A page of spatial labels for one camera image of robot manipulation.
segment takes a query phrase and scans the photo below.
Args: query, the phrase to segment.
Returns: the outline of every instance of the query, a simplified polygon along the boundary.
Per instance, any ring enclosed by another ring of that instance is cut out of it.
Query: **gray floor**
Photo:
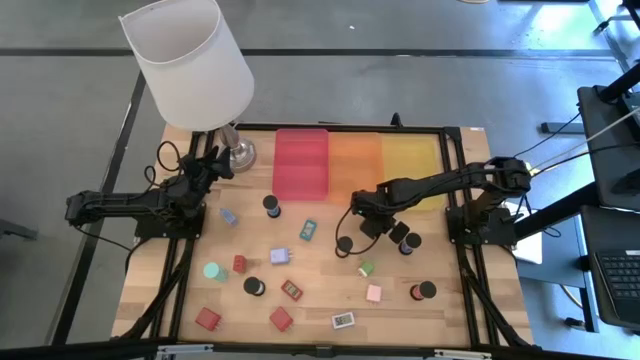
[[[116,16],[148,2],[4,1],[0,47],[123,47]],[[611,3],[602,2],[605,13]],[[244,48],[608,49],[602,35],[591,34],[597,21],[586,4],[220,4]],[[612,24],[611,34],[631,57],[637,34],[625,31]],[[577,113],[578,87],[607,84],[620,74],[613,59],[602,58],[251,57],[248,63],[257,87],[243,121],[386,124],[398,111],[406,124],[485,127],[493,155],[539,141],[539,123]],[[136,74],[131,58],[0,57],[0,218],[41,234],[37,242],[0,240],[0,348],[48,339],[81,240],[63,221],[64,199],[99,187]],[[153,162],[163,127],[147,91],[116,190],[144,188],[142,169]],[[583,139],[559,136],[525,158],[535,163]],[[588,159],[569,163],[536,178],[532,205],[545,206],[591,179]],[[132,233],[130,221],[108,221],[103,230],[126,245]],[[108,338],[124,257],[119,248],[99,245],[70,341]],[[639,356],[640,337],[621,329],[586,334],[562,326],[560,319],[579,312],[556,286],[524,280],[522,287],[543,348]]]

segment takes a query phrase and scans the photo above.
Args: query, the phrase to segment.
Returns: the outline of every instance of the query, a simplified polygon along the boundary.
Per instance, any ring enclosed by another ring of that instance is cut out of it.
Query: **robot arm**
[[[180,159],[182,173],[144,193],[103,194],[83,191],[67,199],[65,220],[79,227],[108,217],[130,217],[180,228],[198,216],[204,196],[214,181],[233,178],[230,149],[217,156],[214,147],[200,159],[187,154]]]
[[[422,199],[463,189],[482,189],[484,193],[478,199],[447,210],[451,239],[465,244],[489,243],[485,240],[508,243],[511,237],[505,238],[502,228],[493,225],[496,222],[512,225],[515,218],[508,210],[496,208],[507,197],[526,194],[530,182],[531,176],[523,161],[495,157],[486,163],[471,163],[419,180],[390,180],[379,184],[375,192],[355,191],[351,196],[351,211],[365,218],[360,229],[375,239],[394,227],[393,216],[397,212],[417,205]]]

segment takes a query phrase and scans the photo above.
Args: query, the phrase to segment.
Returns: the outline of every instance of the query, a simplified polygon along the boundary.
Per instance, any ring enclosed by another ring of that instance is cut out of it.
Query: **dark red cube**
[[[271,319],[273,325],[275,325],[281,332],[287,330],[289,326],[293,324],[293,319],[282,307],[278,307],[276,311],[269,316],[269,319]]]
[[[214,313],[213,311],[207,308],[202,308],[202,310],[200,310],[200,313],[198,314],[198,317],[196,318],[196,323],[200,324],[200,326],[209,331],[213,331],[220,322],[221,318],[222,317],[220,315]]]
[[[236,255],[233,258],[233,271],[238,274],[244,274],[247,270],[247,259],[242,255]]]

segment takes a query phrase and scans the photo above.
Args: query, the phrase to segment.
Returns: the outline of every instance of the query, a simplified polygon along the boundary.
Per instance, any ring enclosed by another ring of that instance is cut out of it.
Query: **lamp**
[[[255,146],[229,122],[253,97],[254,79],[214,0],[163,0],[120,17],[164,120],[181,129],[221,128],[234,172],[249,169]]]

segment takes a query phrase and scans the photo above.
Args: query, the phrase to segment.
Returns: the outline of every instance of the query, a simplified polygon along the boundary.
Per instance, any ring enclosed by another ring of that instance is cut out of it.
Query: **keyboard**
[[[596,259],[618,317],[640,322],[640,250],[597,252]]]

